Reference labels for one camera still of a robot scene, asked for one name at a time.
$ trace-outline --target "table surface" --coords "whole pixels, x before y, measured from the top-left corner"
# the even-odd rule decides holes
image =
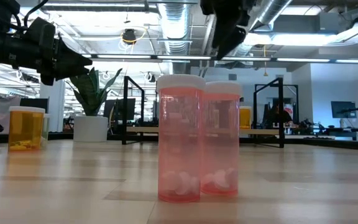
[[[157,143],[0,144],[0,224],[358,223],[358,151],[243,145],[239,195],[157,200]]]

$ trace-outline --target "white planter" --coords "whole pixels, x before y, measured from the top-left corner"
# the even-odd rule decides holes
[[[74,119],[75,142],[107,141],[108,119],[100,116],[77,116]]]

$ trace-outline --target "pink pill bottle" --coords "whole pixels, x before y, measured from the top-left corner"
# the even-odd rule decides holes
[[[160,200],[187,203],[200,199],[204,88],[204,79],[195,75],[164,75],[157,81]]]
[[[239,98],[233,82],[209,82],[203,97],[201,191],[212,195],[238,194]]]

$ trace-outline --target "snake plant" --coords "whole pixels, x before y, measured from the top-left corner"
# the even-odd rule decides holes
[[[78,89],[77,91],[73,88],[73,91],[75,98],[81,103],[85,115],[98,115],[101,105],[107,100],[107,95],[110,92],[108,88],[116,81],[121,71],[122,68],[106,83],[104,88],[99,87],[99,71],[94,68],[92,68],[88,75],[84,74],[70,78],[72,84]]]

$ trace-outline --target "potted plant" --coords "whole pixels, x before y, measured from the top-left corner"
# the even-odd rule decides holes
[[[70,80],[75,98],[81,103],[86,116],[76,116],[74,119],[74,141],[76,142],[104,142],[107,140],[108,119],[98,116],[101,105],[107,100],[108,88],[116,81],[121,73],[110,79],[104,88],[99,87],[99,71],[92,68],[89,74],[71,77]]]

